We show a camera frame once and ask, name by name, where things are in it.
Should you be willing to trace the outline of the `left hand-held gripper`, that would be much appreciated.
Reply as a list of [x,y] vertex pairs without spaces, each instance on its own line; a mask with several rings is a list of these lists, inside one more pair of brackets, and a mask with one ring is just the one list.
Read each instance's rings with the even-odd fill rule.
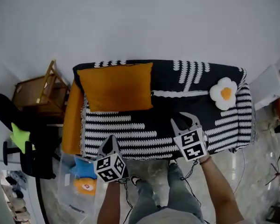
[[108,136],[98,149],[98,160],[94,161],[94,171],[104,182],[114,182],[128,177],[126,164],[119,155],[119,143],[115,135]]

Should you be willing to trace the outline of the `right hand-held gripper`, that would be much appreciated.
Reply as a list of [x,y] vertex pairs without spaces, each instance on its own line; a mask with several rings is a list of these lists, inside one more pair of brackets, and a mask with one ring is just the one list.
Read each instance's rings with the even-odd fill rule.
[[175,137],[174,143],[179,148],[185,161],[193,161],[207,154],[207,135],[202,130],[197,116],[180,112],[181,118],[171,119]]

